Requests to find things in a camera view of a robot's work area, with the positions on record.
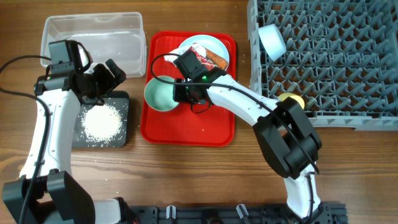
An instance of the white plate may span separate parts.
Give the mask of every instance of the white plate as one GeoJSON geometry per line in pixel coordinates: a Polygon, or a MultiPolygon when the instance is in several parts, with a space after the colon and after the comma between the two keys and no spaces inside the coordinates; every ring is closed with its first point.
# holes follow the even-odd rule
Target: white plate
{"type": "Polygon", "coordinates": [[[198,43],[207,49],[211,50],[214,54],[224,58],[228,62],[229,66],[229,53],[228,49],[225,45],[216,37],[212,37],[210,35],[194,35],[192,37],[184,40],[179,48],[184,47],[186,45],[192,45],[193,43],[198,43]]]}

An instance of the red tray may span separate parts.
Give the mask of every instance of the red tray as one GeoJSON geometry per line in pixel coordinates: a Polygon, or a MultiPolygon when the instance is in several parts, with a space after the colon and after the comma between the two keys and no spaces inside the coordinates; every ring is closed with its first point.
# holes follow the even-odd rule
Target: red tray
{"type": "MultiPolygon", "coordinates": [[[[167,53],[179,47],[188,37],[207,34],[216,37],[229,52],[227,73],[236,76],[236,43],[226,34],[161,31],[156,33],[150,42],[147,79],[151,80],[150,64],[154,57],[167,53]]],[[[170,62],[160,58],[154,65],[156,75],[168,75],[173,78],[183,78],[177,68],[170,62]]],[[[207,108],[207,105],[195,105],[194,110],[207,108]]],[[[141,134],[149,142],[159,144],[181,144],[194,146],[225,146],[234,138],[235,115],[228,110],[211,106],[208,111],[200,114],[192,113],[190,105],[179,104],[169,112],[158,112],[148,107],[144,100],[141,119],[141,134]]]]}

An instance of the dish rack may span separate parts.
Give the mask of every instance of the dish rack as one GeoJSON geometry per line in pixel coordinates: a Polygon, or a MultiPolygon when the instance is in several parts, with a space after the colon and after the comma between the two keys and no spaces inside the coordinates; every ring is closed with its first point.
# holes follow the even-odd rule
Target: dish rack
{"type": "Polygon", "coordinates": [[[249,0],[251,90],[303,97],[315,127],[398,130],[398,2],[249,0]],[[273,62],[259,28],[275,24],[286,53],[273,62]]]}

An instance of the yellow object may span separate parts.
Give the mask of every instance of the yellow object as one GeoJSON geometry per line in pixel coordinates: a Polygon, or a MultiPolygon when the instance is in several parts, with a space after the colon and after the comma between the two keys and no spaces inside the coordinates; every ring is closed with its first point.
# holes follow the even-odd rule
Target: yellow object
{"type": "Polygon", "coordinates": [[[294,93],[282,93],[281,95],[278,96],[280,101],[284,101],[288,97],[293,98],[295,101],[297,101],[300,104],[301,108],[304,109],[305,103],[304,103],[304,100],[303,100],[303,98],[301,96],[298,96],[298,95],[296,95],[294,93]]]}

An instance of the wooden table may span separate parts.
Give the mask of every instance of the wooden table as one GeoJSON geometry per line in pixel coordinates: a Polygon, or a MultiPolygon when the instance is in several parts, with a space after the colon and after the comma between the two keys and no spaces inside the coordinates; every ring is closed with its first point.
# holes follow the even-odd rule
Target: wooden table
{"type": "MultiPolygon", "coordinates": [[[[231,35],[238,43],[238,79],[249,85],[246,0],[208,2],[212,7],[199,1],[40,2],[0,5],[0,64],[20,55],[38,55],[48,16],[137,11],[144,18],[147,44],[160,30],[231,35]]],[[[0,75],[0,86],[32,93],[43,74],[39,60],[26,59],[0,75]]],[[[73,176],[94,199],[124,197],[130,205],[160,207],[285,203],[282,178],[267,165],[251,127],[240,119],[227,147],[163,146],[143,140],[139,121],[144,80],[130,78],[119,87],[131,97],[126,147],[72,150],[73,176]]],[[[17,179],[25,163],[35,111],[34,101],[0,93],[0,189],[17,179]]],[[[345,128],[317,131],[323,141],[318,160],[322,174],[317,177],[320,198],[347,204],[350,223],[398,222],[398,134],[345,128]]],[[[5,205],[0,206],[0,223],[12,223],[5,205]]]]}

